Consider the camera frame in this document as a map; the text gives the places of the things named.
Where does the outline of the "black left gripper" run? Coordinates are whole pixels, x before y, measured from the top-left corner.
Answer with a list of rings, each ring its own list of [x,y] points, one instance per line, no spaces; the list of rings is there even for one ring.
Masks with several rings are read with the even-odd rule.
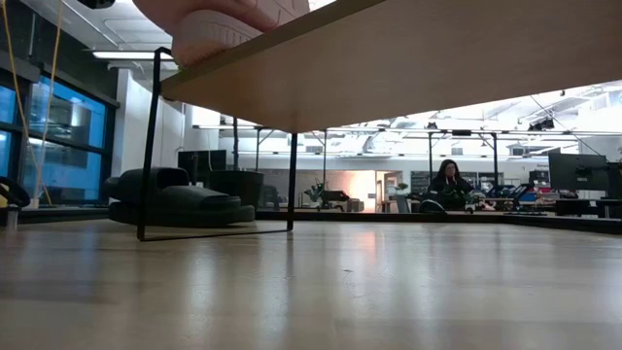
[[[26,190],[7,177],[1,177],[1,196],[4,197],[10,205],[15,205],[19,208],[26,207],[30,204],[30,196]]]

